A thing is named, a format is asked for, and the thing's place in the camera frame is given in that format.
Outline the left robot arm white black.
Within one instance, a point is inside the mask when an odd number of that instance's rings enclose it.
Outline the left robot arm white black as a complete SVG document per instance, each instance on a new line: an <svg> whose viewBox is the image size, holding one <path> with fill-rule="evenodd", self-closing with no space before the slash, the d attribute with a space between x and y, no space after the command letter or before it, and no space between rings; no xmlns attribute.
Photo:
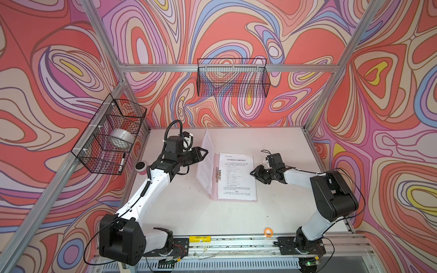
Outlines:
<svg viewBox="0 0 437 273"><path fill-rule="evenodd" d="M173 251L173 232L162 227L145 233L145 214L181 168L189 168L205 159L208 151L194 147L193 135L184 131L165 138L163 151L147 167L147 177L133 197L114 215L100 222L99 255L135 266L148 253L169 254Z"/></svg>

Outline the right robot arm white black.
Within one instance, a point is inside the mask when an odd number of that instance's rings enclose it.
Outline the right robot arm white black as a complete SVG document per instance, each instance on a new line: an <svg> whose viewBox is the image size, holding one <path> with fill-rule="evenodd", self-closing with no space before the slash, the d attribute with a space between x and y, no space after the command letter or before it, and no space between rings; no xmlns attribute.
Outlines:
<svg viewBox="0 0 437 273"><path fill-rule="evenodd" d="M263 165L257 166L250 175L262 184L277 181L286 185L307 188L313 193L316 211L311 218L297 229L291 242L281 237L274 242L282 250L290 249L298 254L313 251L324 253L323 236L338 221L341 221L359 208L359 202L338 170L326 172L304 171L286 165L279 153L266 153Z"/></svg>

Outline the metal folder clip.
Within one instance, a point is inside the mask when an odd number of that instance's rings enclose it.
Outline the metal folder clip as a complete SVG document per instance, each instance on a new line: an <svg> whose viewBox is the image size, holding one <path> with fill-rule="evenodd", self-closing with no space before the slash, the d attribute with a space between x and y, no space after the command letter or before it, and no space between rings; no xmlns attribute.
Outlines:
<svg viewBox="0 0 437 273"><path fill-rule="evenodd" d="M221 169L219 167L216 167L216 183L218 183L221 180Z"/></svg>

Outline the pink cup with black lid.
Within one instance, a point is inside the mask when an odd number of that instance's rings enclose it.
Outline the pink cup with black lid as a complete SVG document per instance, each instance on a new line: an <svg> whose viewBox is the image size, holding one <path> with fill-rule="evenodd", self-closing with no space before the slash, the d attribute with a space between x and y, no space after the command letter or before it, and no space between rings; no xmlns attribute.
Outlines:
<svg viewBox="0 0 437 273"><path fill-rule="evenodd" d="M146 175L147 174L147 164L143 161L140 161L136 163L135 170L140 175Z"/></svg>

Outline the black marker in basket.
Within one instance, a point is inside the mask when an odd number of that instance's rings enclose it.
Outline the black marker in basket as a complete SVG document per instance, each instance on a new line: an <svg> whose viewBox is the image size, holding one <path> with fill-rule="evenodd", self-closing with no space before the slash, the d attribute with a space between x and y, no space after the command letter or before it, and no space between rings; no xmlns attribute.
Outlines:
<svg viewBox="0 0 437 273"><path fill-rule="evenodd" d="M124 165L125 165L125 161L126 161L126 154L123 153L122 157L121 157L121 161L118 165L118 174L121 174L123 169L124 169Z"/></svg>

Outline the white tape roll in basket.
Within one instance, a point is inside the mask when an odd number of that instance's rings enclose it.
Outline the white tape roll in basket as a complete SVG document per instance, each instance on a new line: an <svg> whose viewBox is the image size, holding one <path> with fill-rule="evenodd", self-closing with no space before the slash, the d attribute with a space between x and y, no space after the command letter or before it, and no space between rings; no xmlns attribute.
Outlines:
<svg viewBox="0 0 437 273"><path fill-rule="evenodd" d="M109 142L121 150L129 150L134 140L134 135L123 129L114 129L109 135Z"/></svg>

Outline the yellow label block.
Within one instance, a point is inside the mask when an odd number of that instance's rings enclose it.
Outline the yellow label block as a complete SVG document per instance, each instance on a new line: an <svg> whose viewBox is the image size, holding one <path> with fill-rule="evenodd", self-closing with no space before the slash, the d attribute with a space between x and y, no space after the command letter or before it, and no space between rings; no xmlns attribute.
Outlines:
<svg viewBox="0 0 437 273"><path fill-rule="evenodd" d="M211 242L211 236L190 236L189 241L191 243L199 243L199 242Z"/></svg>

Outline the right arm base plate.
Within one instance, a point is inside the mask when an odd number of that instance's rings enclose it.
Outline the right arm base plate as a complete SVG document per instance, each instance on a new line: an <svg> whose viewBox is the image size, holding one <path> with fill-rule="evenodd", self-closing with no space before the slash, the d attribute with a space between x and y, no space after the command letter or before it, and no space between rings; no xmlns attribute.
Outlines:
<svg viewBox="0 0 437 273"><path fill-rule="evenodd" d="M279 247L282 255L316 255L324 256L326 250L322 239L308 241L305 237L278 237L273 242L274 246Z"/></svg>

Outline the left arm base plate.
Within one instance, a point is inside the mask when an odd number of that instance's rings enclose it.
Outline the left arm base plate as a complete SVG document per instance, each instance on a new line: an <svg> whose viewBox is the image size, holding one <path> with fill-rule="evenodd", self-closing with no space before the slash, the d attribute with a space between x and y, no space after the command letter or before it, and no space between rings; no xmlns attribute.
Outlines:
<svg viewBox="0 0 437 273"><path fill-rule="evenodd" d="M189 254L190 239L188 237L174 238L173 245L169 248L162 248L145 253L144 257L173 257L183 258Z"/></svg>

